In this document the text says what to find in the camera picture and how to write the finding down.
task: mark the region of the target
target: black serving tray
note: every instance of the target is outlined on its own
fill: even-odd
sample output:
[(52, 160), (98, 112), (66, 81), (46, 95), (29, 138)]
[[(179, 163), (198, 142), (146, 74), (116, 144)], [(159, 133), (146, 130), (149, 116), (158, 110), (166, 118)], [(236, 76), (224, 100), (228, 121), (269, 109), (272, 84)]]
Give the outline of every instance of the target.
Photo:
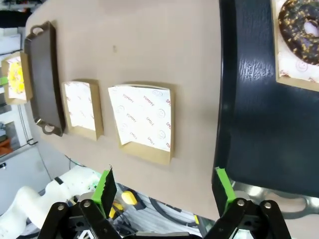
[(30, 64), (33, 118), (45, 134), (62, 136), (65, 118), (57, 69), (56, 32), (47, 21), (33, 26), (24, 42)]

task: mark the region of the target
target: tray handle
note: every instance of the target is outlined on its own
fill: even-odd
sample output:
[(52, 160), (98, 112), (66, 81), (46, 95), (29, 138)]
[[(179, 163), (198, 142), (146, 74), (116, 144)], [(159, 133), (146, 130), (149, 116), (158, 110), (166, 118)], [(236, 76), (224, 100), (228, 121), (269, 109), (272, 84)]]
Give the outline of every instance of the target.
[[(51, 131), (47, 131), (47, 130), (45, 129), (46, 126), (53, 127), (53, 129), (52, 129)], [(49, 124), (49, 123), (44, 123), (43, 125), (41, 125), (41, 128), (42, 128), (43, 133), (45, 133), (46, 135), (51, 135), (51, 134), (53, 134), (54, 131), (56, 130), (56, 127), (53, 126), (53, 125), (51, 125), (51, 124)]]
[(31, 34), (36, 35), (36, 36), (39, 35), (39, 33), (35, 33), (35, 32), (34, 32), (34, 30), (36, 30), (37, 28), (40, 28), (42, 31), (44, 31), (43, 25), (34, 25), (34, 26), (30, 29)]

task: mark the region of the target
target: orange object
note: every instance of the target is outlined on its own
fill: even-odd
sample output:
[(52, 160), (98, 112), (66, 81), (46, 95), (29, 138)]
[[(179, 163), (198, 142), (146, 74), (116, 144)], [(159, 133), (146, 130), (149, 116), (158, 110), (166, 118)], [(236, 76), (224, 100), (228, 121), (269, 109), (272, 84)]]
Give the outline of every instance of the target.
[(8, 138), (5, 141), (2, 141), (0, 143), (0, 155), (8, 154), (13, 152), (13, 149), (11, 148), (11, 139)]

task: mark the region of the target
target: cable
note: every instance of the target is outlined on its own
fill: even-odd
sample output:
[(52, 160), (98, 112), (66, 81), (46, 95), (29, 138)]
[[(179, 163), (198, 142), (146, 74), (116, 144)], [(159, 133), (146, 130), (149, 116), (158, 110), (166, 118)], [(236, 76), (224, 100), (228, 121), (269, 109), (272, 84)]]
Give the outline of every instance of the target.
[(44, 166), (44, 168), (45, 168), (45, 171), (46, 171), (46, 173), (48, 174), (48, 176), (49, 176), (49, 178), (50, 178), (50, 181), (52, 181), (52, 177), (51, 177), (51, 175), (49, 174), (49, 170), (48, 170), (48, 168), (46, 167), (46, 165), (45, 165), (45, 163), (44, 163), (44, 160), (43, 160), (43, 157), (42, 157), (42, 155), (41, 155), (41, 151), (39, 150), (39, 154), (40, 154), (40, 158), (41, 158), (41, 161), (42, 161), (42, 163), (43, 163), (43, 166)]
[(124, 224), (117, 224), (116, 227), (119, 227), (119, 228), (122, 228), (122, 229), (124, 229), (124, 230), (127, 230), (127, 231), (129, 231), (131, 234), (135, 234), (135, 233), (138, 232), (136, 229), (131, 228), (131, 227), (128, 227), (128, 226), (126, 226), (126, 225), (124, 225)]
[(196, 222), (192, 222), (192, 223), (188, 223), (188, 222), (184, 222), (180, 219), (177, 219), (177, 218), (174, 218), (170, 215), (168, 215), (161, 207), (160, 205), (158, 204), (158, 202), (153, 199), (153, 198), (150, 198), (150, 202), (152, 204), (152, 206), (155, 208), (156, 211), (158, 211), (159, 214), (161, 214), (163, 217), (165, 217), (166, 219), (174, 222), (174, 223), (177, 223), (177, 224), (180, 224), (180, 225), (183, 225), (183, 226), (187, 226), (187, 227), (197, 227), (197, 224)]
[(24, 133), (25, 139), (28, 140), (29, 136), (28, 136), (28, 133), (26, 132), (21, 106), (19, 106), (19, 105), (18, 105), (18, 111), (19, 111), (19, 117), (20, 117), (20, 121), (22, 123), (22, 128), (23, 128), (23, 133)]
[(166, 204), (166, 203), (162, 203), (163, 205), (165, 205), (165, 206), (167, 206), (167, 207), (169, 207), (169, 208), (172, 208), (173, 210), (175, 210), (175, 211), (177, 211), (177, 212), (179, 212), (179, 213), (181, 213), (181, 209), (179, 209), (179, 208), (176, 208), (176, 207), (173, 207), (173, 206), (171, 206), (170, 204)]
[(214, 226), (216, 222), (213, 220), (201, 217), (199, 215), (197, 215), (197, 219), (198, 219), (199, 232), (201, 236), (204, 238), (207, 235), (208, 231)]
[(231, 239), (234, 239), (236, 234), (238, 233), (239, 229), (237, 228), (236, 231), (235, 231), (235, 234), (233, 235), (233, 237)]
[(120, 215), (120, 218), (122, 218), (123, 222), (126, 222), (129, 226), (131, 226), (130, 220), (124, 215), (124, 212), (121, 212), (117, 207), (112, 205), (112, 208)]
[(37, 233), (32, 233), (29, 235), (25, 235), (25, 236), (18, 236), (16, 239), (32, 239), (32, 238), (36, 238), (38, 235), (40, 234), (40, 232)]
[(85, 165), (83, 165), (83, 164), (79, 164), (79, 163), (77, 163), (77, 162), (75, 162), (75, 161), (73, 161), (70, 157), (68, 157), (68, 156), (66, 156), (66, 155), (64, 155), (67, 159), (69, 159), (70, 160), (70, 163), (69, 163), (69, 168), (71, 169), (71, 162), (72, 163), (74, 163), (75, 165), (78, 165), (78, 166), (80, 166), (80, 167), (85, 167), (86, 168), (86, 166)]

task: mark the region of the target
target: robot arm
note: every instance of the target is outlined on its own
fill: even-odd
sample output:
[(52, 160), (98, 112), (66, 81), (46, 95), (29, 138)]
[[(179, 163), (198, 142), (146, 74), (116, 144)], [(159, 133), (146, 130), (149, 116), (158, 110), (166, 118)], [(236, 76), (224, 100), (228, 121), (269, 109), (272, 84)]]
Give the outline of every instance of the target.
[[(223, 214), (204, 239), (229, 239), (237, 229), (249, 230), (254, 239), (291, 239), (283, 215), (276, 202), (267, 200), (256, 205), (243, 198), (235, 198), (229, 179), (224, 172), (218, 172), (219, 191), (226, 202)], [(121, 239), (106, 215), (112, 207), (116, 185), (112, 171), (105, 171), (93, 196), (84, 198), (72, 207), (66, 203), (55, 203), (44, 222), (38, 239), (72, 239), (82, 231), (90, 230), (96, 239)], [(155, 235), (136, 233), (125, 239), (200, 239), (186, 234)]]
[(93, 191), (99, 180), (100, 175), (95, 171), (75, 166), (50, 182), (43, 196), (30, 187), (20, 188), (9, 209), (0, 217), (0, 238), (16, 239), (23, 233), (27, 218), (42, 228), (52, 204)]

